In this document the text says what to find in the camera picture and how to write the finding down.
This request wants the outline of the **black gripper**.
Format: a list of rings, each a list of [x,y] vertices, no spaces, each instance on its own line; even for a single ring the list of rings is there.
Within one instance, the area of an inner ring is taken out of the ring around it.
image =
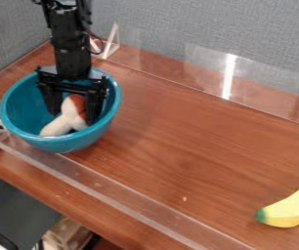
[[[103,110],[107,92],[104,76],[92,76],[89,40],[79,46],[60,47],[56,43],[56,64],[36,68],[37,87],[44,97],[47,109],[52,115],[61,110],[63,95],[80,94],[87,97],[87,123],[92,125]]]

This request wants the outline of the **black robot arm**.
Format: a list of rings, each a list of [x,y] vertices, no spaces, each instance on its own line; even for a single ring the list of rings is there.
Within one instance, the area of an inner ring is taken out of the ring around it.
[[[37,87],[47,109],[56,115],[61,111],[64,94],[85,98],[87,123],[92,125],[103,111],[107,97],[107,76],[93,77],[89,49],[91,11],[87,0],[32,0],[41,6],[56,64],[39,66]]]

